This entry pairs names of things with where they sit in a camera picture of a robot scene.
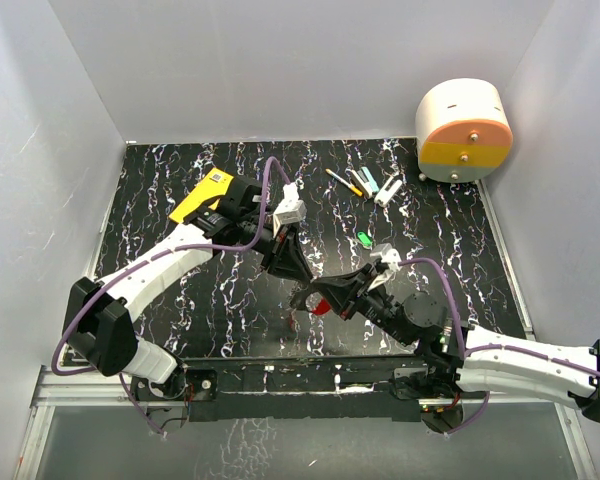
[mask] marker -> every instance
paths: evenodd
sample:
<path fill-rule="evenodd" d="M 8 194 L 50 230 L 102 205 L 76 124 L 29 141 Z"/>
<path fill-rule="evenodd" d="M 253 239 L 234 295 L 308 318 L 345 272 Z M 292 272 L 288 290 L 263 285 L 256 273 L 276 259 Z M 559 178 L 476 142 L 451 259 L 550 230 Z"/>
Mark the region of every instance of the marker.
<path fill-rule="evenodd" d="M 341 184 L 343 184 L 345 187 L 347 187 L 349 190 L 351 190 L 353 193 L 355 193 L 356 195 L 358 195 L 359 197 L 362 197 L 363 194 L 360 190 L 358 190 L 356 187 L 354 187 L 351 183 L 347 182 L 344 178 L 342 178 L 339 175 L 336 175 L 335 173 L 333 173 L 331 170 L 329 170 L 327 168 L 327 173 L 329 175 L 331 175 L 333 178 L 335 178 L 336 180 L 338 180 Z"/>

